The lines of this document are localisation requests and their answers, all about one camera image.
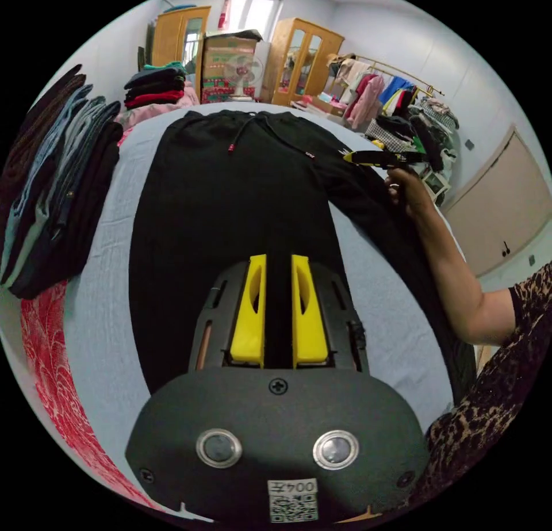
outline drawstring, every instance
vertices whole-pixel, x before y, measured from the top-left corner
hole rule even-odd
[[[251,122],[251,121],[254,121],[255,118],[257,117],[257,115],[253,115],[252,117],[250,117],[249,119],[247,119],[247,121],[245,123],[243,123],[240,127],[240,129],[238,130],[237,134],[236,134],[236,137],[234,138],[233,142],[230,144],[230,147],[228,148],[228,152],[229,153],[232,153],[232,151],[234,151],[234,149],[236,149],[236,144],[237,144],[237,141],[240,139],[241,135],[243,134],[243,131],[247,128],[247,125]]]
[[[303,155],[306,155],[307,157],[310,157],[311,159],[314,159],[315,156],[312,154],[312,153],[309,153],[308,151],[305,151],[305,150],[302,150],[300,147],[297,147],[297,146],[294,146],[293,144],[289,143],[286,139],[282,138],[277,132],[276,130],[274,130],[274,128],[272,128],[272,126],[270,125],[269,123],[269,120],[268,120],[268,117],[266,115],[259,115],[259,114],[255,114],[253,115],[250,119],[248,119],[245,123],[243,123],[240,127],[240,129],[238,130],[233,142],[230,144],[230,146],[228,147],[228,152],[229,153],[232,153],[235,149],[236,149],[236,144],[238,142],[238,140],[241,138],[242,134],[243,134],[243,131],[247,128],[247,125],[251,122],[253,122],[257,117],[260,117],[264,120],[267,128],[270,130],[270,132],[272,132],[272,134],[282,143],[284,144],[285,146],[288,146],[289,148],[291,148],[292,150],[295,150],[295,151],[298,151],[299,153],[302,153]]]

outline hand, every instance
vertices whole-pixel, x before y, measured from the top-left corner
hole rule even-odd
[[[405,196],[407,215],[411,219],[423,219],[436,211],[433,201],[419,176],[403,169],[388,171],[385,184],[395,205],[398,205],[399,195]]]

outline screw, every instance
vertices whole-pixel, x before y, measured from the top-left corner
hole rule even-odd
[[[403,475],[401,475],[397,481],[397,487],[400,487],[403,489],[404,487],[408,487],[412,480],[414,479],[414,472],[405,472]]]
[[[269,390],[275,395],[283,395],[288,390],[288,382],[277,377],[269,383]]]
[[[140,477],[146,483],[153,483],[155,481],[154,474],[149,471],[149,469],[142,468],[140,470]]]

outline qr code label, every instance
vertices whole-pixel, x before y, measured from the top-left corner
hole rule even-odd
[[[316,479],[269,481],[270,521],[289,524],[318,519]]]

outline human arm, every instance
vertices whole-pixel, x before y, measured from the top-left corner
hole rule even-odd
[[[502,345],[516,327],[510,291],[482,291],[418,176],[393,169],[386,184],[396,203],[398,191],[404,190],[407,213],[416,226],[443,308],[456,335],[475,345]]]

